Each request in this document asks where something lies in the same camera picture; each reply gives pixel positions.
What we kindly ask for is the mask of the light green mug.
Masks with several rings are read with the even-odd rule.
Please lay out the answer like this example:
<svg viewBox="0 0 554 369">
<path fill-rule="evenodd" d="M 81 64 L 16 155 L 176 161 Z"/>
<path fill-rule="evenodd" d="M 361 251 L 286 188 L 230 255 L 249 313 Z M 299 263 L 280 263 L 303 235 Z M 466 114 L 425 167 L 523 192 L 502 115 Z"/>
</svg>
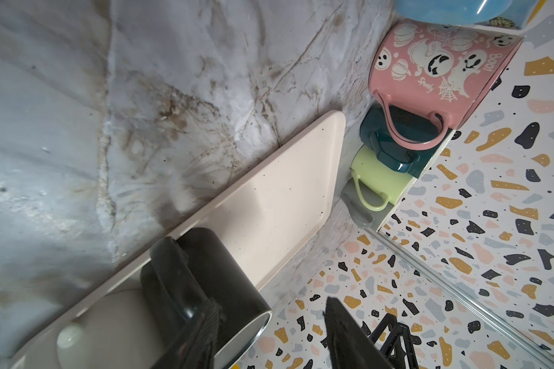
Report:
<svg viewBox="0 0 554 369">
<path fill-rule="evenodd" d="M 381 212 L 387 204 L 396 206 L 416 182 L 416 178 L 410 174 L 389 169 L 365 145 L 358 150 L 352 160 L 351 174 L 359 200 L 371 212 Z M 380 196 L 382 204 L 370 204 L 363 194 L 361 185 Z"/>
</svg>

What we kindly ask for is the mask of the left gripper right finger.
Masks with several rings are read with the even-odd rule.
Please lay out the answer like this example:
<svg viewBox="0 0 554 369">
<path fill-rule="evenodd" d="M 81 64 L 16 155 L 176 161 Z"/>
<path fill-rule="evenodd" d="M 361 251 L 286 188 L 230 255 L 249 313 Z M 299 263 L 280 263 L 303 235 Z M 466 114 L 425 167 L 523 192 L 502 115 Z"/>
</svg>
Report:
<svg viewBox="0 0 554 369">
<path fill-rule="evenodd" d="M 327 298 L 325 324 L 332 368 L 391 368 L 338 298 Z"/>
</svg>

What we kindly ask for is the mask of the dark green mug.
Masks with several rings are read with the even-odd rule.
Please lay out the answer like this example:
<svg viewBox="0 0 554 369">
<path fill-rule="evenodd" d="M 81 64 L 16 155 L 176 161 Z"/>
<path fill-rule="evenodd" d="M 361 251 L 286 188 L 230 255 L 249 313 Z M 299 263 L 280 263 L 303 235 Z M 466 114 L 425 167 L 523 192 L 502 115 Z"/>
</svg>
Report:
<svg viewBox="0 0 554 369">
<path fill-rule="evenodd" d="M 428 141 L 437 136 L 437 128 L 429 120 L 395 106 L 390 108 L 390 112 L 395 127 L 406 137 Z M 359 129 L 361 142 L 375 153 L 381 163 L 395 172 L 406 173 L 414 178 L 422 177 L 429 170 L 438 156 L 438 150 L 452 135 L 453 131 L 449 130 L 443 141 L 431 149 L 404 148 L 393 140 L 386 126 L 383 108 L 379 105 L 369 108 Z"/>
</svg>

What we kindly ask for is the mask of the black mug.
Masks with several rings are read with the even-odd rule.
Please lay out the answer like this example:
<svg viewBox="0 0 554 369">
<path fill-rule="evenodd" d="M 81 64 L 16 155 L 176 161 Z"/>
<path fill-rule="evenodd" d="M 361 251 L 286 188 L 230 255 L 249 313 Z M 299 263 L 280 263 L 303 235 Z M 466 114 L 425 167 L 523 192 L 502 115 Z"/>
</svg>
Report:
<svg viewBox="0 0 554 369">
<path fill-rule="evenodd" d="M 219 306 L 214 368 L 231 368 L 259 339 L 272 317 L 272 309 L 255 285 L 207 228 L 157 241 L 150 258 L 140 281 L 164 353 L 198 308 L 213 300 Z"/>
</svg>

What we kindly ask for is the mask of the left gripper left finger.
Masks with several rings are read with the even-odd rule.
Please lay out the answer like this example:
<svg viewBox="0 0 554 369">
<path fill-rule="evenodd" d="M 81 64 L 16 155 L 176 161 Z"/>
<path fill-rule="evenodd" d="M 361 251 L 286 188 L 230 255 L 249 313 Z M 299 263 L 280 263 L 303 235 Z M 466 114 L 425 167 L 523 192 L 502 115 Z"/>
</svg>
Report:
<svg viewBox="0 0 554 369">
<path fill-rule="evenodd" d="M 219 306 L 205 301 L 152 368 L 214 368 Z"/>
</svg>

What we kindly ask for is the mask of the pink patterned mug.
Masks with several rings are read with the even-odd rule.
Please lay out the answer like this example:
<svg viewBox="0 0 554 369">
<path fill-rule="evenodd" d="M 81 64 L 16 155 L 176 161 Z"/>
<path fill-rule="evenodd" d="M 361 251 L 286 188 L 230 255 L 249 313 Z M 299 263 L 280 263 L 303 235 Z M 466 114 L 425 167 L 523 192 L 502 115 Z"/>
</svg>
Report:
<svg viewBox="0 0 554 369">
<path fill-rule="evenodd" d="M 427 150 L 460 129 L 523 43 L 518 35 L 403 19 L 380 44 L 369 91 L 382 106 L 393 140 Z M 428 141 L 399 133 L 390 108 L 428 119 L 438 135 Z"/>
</svg>

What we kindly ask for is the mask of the light blue yellow-inside mug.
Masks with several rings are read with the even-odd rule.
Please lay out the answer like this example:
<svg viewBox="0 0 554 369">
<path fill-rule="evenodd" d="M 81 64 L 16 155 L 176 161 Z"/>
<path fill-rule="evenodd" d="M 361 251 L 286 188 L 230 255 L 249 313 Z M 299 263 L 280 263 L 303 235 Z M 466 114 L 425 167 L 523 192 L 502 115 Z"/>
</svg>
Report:
<svg viewBox="0 0 554 369">
<path fill-rule="evenodd" d="M 395 0 L 398 15 L 452 26 L 523 29 L 543 7 L 539 0 Z"/>
</svg>

